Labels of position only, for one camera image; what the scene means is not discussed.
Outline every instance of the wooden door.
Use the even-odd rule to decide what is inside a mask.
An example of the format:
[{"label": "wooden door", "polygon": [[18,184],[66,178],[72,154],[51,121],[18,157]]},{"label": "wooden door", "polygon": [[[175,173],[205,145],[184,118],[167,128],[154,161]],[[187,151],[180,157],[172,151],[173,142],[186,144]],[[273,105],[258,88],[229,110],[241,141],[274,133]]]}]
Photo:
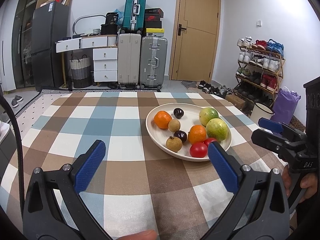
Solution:
[{"label": "wooden door", "polygon": [[211,80],[219,9],[220,0],[180,0],[171,79]]}]

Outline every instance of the blue gripper pad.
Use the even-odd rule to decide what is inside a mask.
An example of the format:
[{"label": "blue gripper pad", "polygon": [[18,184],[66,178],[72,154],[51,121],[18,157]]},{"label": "blue gripper pad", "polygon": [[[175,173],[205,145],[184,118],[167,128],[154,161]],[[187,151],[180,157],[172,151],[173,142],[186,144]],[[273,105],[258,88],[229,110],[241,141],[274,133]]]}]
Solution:
[{"label": "blue gripper pad", "polygon": [[208,157],[216,169],[223,185],[228,192],[238,192],[242,174],[240,164],[233,156],[228,155],[218,142],[208,146]]},{"label": "blue gripper pad", "polygon": [[74,176],[73,187],[77,194],[87,189],[92,177],[106,155],[106,144],[103,141],[97,140],[84,155],[87,155],[87,159]]},{"label": "blue gripper pad", "polygon": [[273,122],[273,121],[268,120],[266,118],[260,118],[258,121],[258,125],[261,128],[268,129],[268,130],[275,132],[275,133],[282,133],[283,132],[282,124],[280,124],[278,122]]}]

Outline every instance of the screw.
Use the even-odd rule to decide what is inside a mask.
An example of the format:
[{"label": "screw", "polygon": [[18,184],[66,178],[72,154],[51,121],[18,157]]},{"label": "screw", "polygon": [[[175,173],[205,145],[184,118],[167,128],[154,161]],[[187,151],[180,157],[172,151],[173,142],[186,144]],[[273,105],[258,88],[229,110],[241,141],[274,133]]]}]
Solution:
[{"label": "screw", "polygon": [[70,164],[65,164],[65,165],[62,166],[62,169],[63,169],[64,171],[68,171],[68,170],[70,170],[70,168],[71,168],[71,165],[70,165]]},{"label": "screw", "polygon": [[280,173],[279,169],[277,169],[277,168],[273,168],[273,169],[272,169],[272,172],[273,172],[274,174],[279,174],[279,173]]},{"label": "screw", "polygon": [[249,165],[245,164],[245,165],[242,166],[242,169],[243,169],[244,171],[250,171],[250,170],[251,170],[251,167],[250,167]]},{"label": "screw", "polygon": [[37,167],[33,170],[34,174],[38,174],[41,171],[41,168]]}]

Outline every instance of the lime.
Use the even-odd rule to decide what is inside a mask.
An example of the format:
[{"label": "lime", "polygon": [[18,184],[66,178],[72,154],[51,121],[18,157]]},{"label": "lime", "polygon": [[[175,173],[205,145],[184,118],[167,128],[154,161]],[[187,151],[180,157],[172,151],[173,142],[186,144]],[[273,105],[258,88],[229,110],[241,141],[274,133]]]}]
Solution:
[{"label": "lime", "polygon": [[206,126],[208,137],[216,138],[218,141],[223,141],[228,136],[228,126],[220,118],[211,119]]},{"label": "lime", "polygon": [[214,118],[219,118],[218,112],[213,107],[206,107],[199,113],[199,120],[202,125],[206,126],[207,123]]}]

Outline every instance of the white trash bin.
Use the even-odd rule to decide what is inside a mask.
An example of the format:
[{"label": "white trash bin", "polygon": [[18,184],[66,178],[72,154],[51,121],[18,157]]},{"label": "white trash bin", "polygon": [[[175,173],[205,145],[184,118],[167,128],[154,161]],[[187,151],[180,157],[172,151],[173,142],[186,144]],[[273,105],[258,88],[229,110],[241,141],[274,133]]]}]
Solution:
[{"label": "white trash bin", "polygon": [[251,121],[255,122],[256,124],[258,124],[258,121],[260,118],[266,118],[268,120],[270,120],[271,116],[273,116],[275,114],[275,112],[266,107],[263,104],[259,104],[259,103],[254,103],[254,108],[252,110],[252,114],[250,116]]}]

